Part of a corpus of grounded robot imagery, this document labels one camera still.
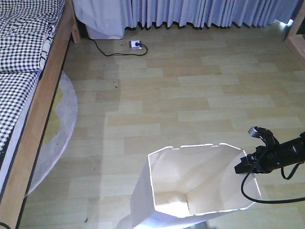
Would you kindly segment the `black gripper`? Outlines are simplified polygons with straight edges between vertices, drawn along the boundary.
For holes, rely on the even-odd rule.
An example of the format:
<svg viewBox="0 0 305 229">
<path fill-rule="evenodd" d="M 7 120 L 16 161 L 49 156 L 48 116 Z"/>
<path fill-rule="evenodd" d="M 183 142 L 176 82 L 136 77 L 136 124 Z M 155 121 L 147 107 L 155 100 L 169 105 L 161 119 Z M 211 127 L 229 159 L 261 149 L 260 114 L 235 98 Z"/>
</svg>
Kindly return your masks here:
<svg viewBox="0 0 305 229">
<path fill-rule="evenodd" d="M 265 145 L 257 146 L 255 152 L 240 158 L 241 162 L 234 167 L 236 174 L 268 174 L 275 169 L 283 168 L 279 151 L 282 144 L 274 137 L 273 133 L 266 128 L 257 127 L 261 139 Z"/>
</svg>

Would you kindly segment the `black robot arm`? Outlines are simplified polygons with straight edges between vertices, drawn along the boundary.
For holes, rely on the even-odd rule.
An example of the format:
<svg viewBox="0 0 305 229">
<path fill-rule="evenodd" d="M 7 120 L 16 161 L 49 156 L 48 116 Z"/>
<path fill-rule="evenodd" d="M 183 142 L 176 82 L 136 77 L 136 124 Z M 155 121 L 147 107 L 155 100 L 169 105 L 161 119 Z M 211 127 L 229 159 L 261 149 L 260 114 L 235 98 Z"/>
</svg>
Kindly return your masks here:
<svg viewBox="0 0 305 229">
<path fill-rule="evenodd" d="M 268 174 L 275 169 L 305 161 L 304 133 L 284 143 L 279 143 L 266 128 L 253 126 L 248 133 L 251 137 L 261 139 L 265 145 L 256 147 L 254 153 L 241 158 L 241 162 L 234 167 L 237 174 Z"/>
</svg>

